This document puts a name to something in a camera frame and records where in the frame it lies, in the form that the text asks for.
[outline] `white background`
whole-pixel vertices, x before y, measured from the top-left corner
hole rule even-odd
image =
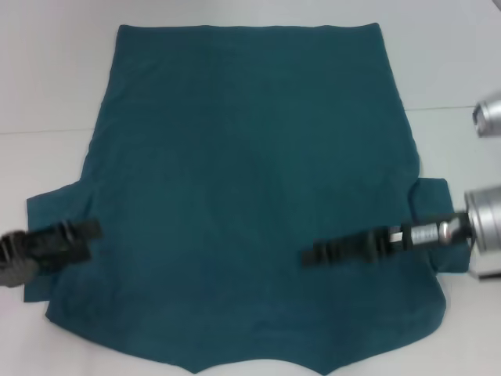
[[[501,12],[490,0],[0,0],[0,233],[26,227],[26,198],[78,179],[120,24],[372,22],[384,33],[422,176],[446,178],[458,208],[464,190],[501,184],[501,139],[477,139],[471,125],[474,103],[501,90]],[[501,282],[441,282],[448,310],[434,334],[334,374],[501,374]],[[21,298],[0,290],[2,376],[190,374],[77,338],[47,322],[44,303]],[[316,373],[256,360],[202,374]]]

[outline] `teal fabric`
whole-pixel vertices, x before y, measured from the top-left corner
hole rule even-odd
[[[26,287],[47,317],[197,372],[270,358],[326,374],[433,332],[465,247],[302,269],[315,240],[450,212],[377,24],[122,26],[81,179],[30,228],[96,217],[91,262]]]

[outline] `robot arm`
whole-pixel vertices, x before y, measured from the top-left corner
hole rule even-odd
[[[16,287],[91,258],[87,242],[102,237],[96,220],[57,223],[43,230],[0,238],[0,286]]]

